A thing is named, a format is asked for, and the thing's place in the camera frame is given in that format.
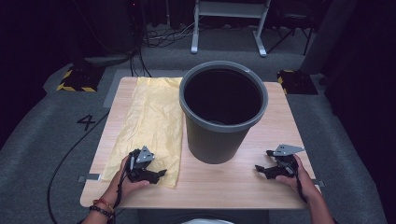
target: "yellow cloth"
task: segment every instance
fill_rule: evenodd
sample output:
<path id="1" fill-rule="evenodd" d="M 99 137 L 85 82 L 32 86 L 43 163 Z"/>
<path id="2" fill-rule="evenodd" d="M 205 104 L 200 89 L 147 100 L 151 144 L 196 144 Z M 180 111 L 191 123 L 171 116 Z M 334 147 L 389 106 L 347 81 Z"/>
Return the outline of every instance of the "yellow cloth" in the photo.
<path id="1" fill-rule="evenodd" d="M 139 77 L 132 104 L 106 164 L 102 179 L 111 180 L 129 152 L 143 146 L 154 153 L 148 170 L 167 169 L 158 185 L 173 188 L 180 168 L 183 112 L 178 100 L 181 77 Z"/>

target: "gray trash can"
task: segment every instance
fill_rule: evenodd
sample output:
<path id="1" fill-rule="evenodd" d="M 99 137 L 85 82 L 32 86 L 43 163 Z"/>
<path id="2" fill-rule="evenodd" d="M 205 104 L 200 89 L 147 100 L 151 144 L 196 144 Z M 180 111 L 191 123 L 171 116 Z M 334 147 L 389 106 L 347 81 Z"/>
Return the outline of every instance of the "gray trash can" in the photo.
<path id="1" fill-rule="evenodd" d="M 215 61 L 193 67 L 180 83 L 189 149 L 198 160 L 230 160 L 268 104 L 259 77 L 238 63 Z"/>

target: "beaded bracelet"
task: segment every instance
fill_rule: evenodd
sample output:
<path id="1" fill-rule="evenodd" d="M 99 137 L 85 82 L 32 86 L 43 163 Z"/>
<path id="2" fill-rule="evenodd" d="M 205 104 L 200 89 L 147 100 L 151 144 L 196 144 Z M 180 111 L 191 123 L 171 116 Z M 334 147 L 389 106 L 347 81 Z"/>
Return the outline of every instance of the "beaded bracelet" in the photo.
<path id="1" fill-rule="evenodd" d="M 110 209 L 111 213 L 114 213 L 114 208 L 113 208 L 113 206 L 111 206 L 111 204 L 108 203 L 108 202 L 106 202 L 104 199 L 101 199 L 101 198 L 100 198 L 100 199 L 98 199 L 98 200 L 93 200 L 92 203 L 102 203 L 102 204 L 105 204 L 105 205 L 108 207 L 108 209 Z"/>
<path id="2" fill-rule="evenodd" d="M 112 213 L 109 213 L 109 212 L 107 212 L 105 209 L 102 209 L 102 208 L 100 208 L 100 207 L 98 207 L 98 206 L 94 206 L 94 205 L 91 205 L 90 206 L 90 211 L 96 211 L 96 212 L 99 212 L 100 214 L 102 214 L 102 215 L 105 215 L 107 218 L 108 218 L 108 220 L 110 220 L 111 218 L 113 218 L 113 214 Z"/>

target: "light wood tabletop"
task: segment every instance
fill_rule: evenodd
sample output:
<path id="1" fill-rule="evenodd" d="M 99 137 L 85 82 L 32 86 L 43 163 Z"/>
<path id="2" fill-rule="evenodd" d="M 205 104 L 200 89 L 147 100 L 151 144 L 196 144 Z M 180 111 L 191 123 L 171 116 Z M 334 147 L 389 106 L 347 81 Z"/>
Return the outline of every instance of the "light wood tabletop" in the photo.
<path id="1" fill-rule="evenodd" d="M 114 147 L 125 119 L 136 84 L 136 77 L 120 81 L 102 138 L 92 161 L 90 174 L 101 174 Z M 268 106 L 255 126 L 250 128 L 235 156 L 222 164 L 197 160 L 188 148 L 184 120 L 180 173 L 173 188 L 150 185 L 133 192 L 120 207 L 128 208 L 225 208 L 225 209 L 299 209 L 305 204 L 290 187 L 267 180 L 255 165 L 276 166 L 266 156 L 280 144 L 303 147 L 293 115 L 282 87 L 264 82 L 268 90 Z M 305 151 L 297 153 L 304 168 L 315 178 Z M 80 198 L 83 206 L 92 205 L 108 187 L 103 180 L 87 180 Z"/>

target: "gray carpet floor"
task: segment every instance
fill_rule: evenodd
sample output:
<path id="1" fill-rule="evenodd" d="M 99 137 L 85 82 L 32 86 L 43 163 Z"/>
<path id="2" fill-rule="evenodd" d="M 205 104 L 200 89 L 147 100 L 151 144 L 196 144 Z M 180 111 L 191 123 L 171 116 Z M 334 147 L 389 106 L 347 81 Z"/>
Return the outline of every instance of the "gray carpet floor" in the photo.
<path id="1" fill-rule="evenodd" d="M 262 39 L 268 48 L 279 37 L 276 31 L 265 30 Z M 304 36 L 296 32 L 262 58 L 251 28 L 205 30 L 196 55 L 190 54 L 190 35 L 166 48 L 142 48 L 142 55 L 154 77 L 179 76 L 199 63 L 223 60 L 241 63 L 263 81 L 276 81 L 277 71 L 300 67 L 304 42 Z M 83 183 L 78 182 L 78 177 L 90 170 L 120 78 L 132 73 L 130 64 L 123 63 L 106 69 L 98 92 L 56 91 L 70 65 L 49 77 L 44 85 L 47 96 L 26 115 L 0 151 L 0 223 L 51 223 L 48 185 L 71 148 L 51 185 L 51 210 L 58 223 L 76 223 L 88 213 L 79 203 Z M 143 75 L 136 57 L 133 65 L 134 75 Z M 387 223 L 375 183 L 332 113 L 323 94 L 325 87 L 318 84 L 322 75 L 311 77 L 318 95 L 287 95 L 287 99 L 317 179 L 326 184 L 322 193 L 333 216 L 339 223 Z M 77 123 L 87 115 L 96 121 L 94 129 L 90 126 L 91 132 Z M 132 209 L 119 210 L 118 223 L 137 223 L 135 215 Z M 309 212 L 271 210 L 270 222 L 309 223 Z"/>

